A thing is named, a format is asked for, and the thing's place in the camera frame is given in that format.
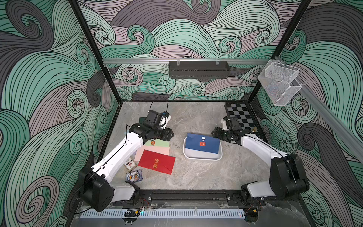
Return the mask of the light green envelope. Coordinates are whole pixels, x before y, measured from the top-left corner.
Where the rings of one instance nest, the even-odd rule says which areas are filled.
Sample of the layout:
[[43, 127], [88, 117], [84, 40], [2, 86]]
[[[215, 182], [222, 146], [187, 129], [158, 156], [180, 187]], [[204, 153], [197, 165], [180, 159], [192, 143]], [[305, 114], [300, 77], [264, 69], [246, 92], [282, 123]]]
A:
[[145, 143], [145, 146], [154, 146], [154, 147], [169, 147], [169, 142], [168, 141], [163, 141], [163, 140], [159, 140], [159, 139], [155, 139], [155, 140], [149, 140]]

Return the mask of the dark blue envelope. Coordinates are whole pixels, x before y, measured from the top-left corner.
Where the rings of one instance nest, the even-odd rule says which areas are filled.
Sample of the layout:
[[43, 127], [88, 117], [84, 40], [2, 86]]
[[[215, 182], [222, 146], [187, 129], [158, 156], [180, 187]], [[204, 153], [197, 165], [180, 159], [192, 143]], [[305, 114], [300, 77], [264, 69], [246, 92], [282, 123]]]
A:
[[205, 135], [188, 133], [185, 148], [217, 154], [219, 152], [219, 145], [219, 139]]

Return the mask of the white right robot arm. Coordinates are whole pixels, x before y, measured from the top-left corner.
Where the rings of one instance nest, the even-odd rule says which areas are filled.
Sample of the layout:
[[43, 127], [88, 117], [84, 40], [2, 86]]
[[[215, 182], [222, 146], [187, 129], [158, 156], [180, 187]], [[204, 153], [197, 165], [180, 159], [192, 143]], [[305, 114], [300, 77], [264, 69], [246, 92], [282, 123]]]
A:
[[270, 167], [268, 180], [242, 186], [246, 200], [261, 197], [285, 199], [309, 191], [303, 162], [297, 154], [287, 154], [272, 147], [251, 130], [243, 129], [236, 117], [226, 116], [221, 123], [222, 127], [216, 127], [211, 133], [214, 138], [250, 150]]

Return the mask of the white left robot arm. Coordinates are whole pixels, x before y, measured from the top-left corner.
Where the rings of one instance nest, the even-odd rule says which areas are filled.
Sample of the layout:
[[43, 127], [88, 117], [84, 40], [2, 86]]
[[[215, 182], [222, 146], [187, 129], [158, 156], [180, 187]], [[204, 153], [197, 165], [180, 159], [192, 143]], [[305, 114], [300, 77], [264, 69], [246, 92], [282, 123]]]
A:
[[147, 141], [159, 139], [170, 141], [174, 132], [170, 128], [146, 127], [136, 123], [126, 126], [124, 139], [101, 161], [92, 167], [84, 167], [78, 173], [75, 195], [97, 212], [106, 209], [111, 203], [130, 200], [136, 188], [129, 183], [112, 187], [116, 173], [130, 156]]

